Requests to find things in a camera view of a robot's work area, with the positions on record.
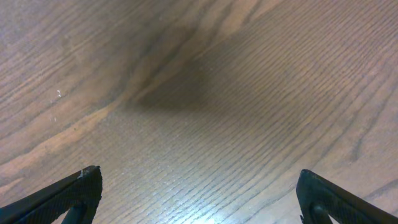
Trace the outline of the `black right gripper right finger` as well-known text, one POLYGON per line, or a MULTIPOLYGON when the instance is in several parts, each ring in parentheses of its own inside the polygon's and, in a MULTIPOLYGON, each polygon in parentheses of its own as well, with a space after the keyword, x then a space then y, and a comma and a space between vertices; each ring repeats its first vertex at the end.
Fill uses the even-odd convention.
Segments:
POLYGON ((397 223, 397 217, 371 205, 320 175, 303 169, 296 186, 303 224, 397 223))

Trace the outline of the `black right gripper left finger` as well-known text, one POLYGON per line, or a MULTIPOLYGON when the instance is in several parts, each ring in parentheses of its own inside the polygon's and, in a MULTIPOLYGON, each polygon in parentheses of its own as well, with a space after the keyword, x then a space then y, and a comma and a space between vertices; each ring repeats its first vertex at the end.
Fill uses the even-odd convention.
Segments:
POLYGON ((1 223, 91 224, 103 190, 99 166, 88 166, 31 195, 1 208, 1 223))

